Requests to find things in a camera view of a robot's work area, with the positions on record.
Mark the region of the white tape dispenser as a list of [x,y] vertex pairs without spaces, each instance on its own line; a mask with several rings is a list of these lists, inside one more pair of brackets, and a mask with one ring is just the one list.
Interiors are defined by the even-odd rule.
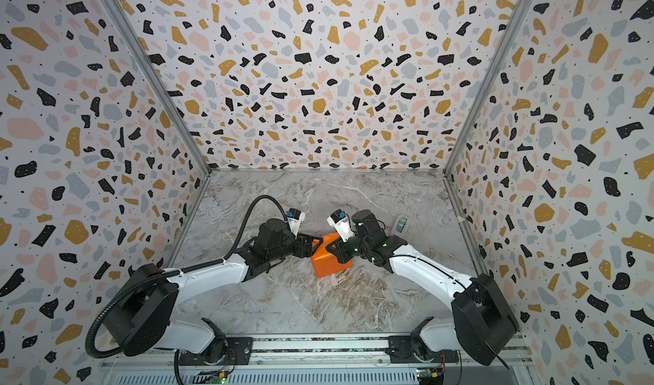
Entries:
[[410,228],[410,219],[408,218],[408,216],[400,215],[396,218],[393,224],[392,233],[393,235],[397,235],[398,237],[404,239],[408,234],[409,228]]

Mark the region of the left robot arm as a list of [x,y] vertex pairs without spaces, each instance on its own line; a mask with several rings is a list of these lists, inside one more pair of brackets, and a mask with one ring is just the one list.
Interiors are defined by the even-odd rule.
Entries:
[[181,269],[145,265],[97,316],[86,338],[86,351],[94,358],[108,358],[175,349],[214,363],[226,351],[226,335],[208,318],[200,325],[172,320],[175,309],[208,291],[266,274],[287,257],[311,257],[323,242],[321,237],[299,232],[295,220],[270,219],[257,236],[226,257]]

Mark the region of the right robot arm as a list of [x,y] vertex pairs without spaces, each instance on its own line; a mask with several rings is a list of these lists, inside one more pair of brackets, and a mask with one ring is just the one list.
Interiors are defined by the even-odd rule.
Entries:
[[442,351],[464,351],[483,366],[498,359],[519,324],[497,283],[487,274],[473,277],[448,269],[423,255],[398,235],[387,235],[369,210],[348,216],[336,210],[327,219],[339,237],[327,246],[337,261],[361,257],[376,267],[404,277],[446,305],[451,318],[436,324],[427,317],[406,345],[389,354],[428,362]]

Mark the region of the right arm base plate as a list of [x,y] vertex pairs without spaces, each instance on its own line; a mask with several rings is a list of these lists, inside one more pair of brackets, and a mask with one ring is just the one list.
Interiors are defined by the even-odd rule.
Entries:
[[458,363],[459,354],[453,350],[432,351],[420,337],[391,336],[385,353],[393,364],[398,363]]

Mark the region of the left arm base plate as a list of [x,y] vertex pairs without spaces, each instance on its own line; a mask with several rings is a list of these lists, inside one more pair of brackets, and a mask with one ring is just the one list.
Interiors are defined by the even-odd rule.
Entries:
[[253,349],[253,337],[227,337],[214,340],[200,354],[186,352],[178,361],[180,366],[232,367],[247,366]]

